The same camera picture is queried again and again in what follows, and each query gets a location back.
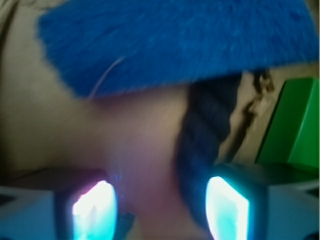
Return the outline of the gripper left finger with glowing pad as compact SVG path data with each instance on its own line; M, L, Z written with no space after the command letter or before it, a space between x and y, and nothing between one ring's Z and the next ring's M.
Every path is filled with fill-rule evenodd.
M19 170L0 187L3 240L111 240L117 214L100 169Z

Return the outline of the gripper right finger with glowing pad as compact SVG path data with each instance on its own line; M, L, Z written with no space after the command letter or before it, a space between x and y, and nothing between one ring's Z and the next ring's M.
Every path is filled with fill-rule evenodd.
M317 240L320 178L298 163L214 167L205 213L215 240Z

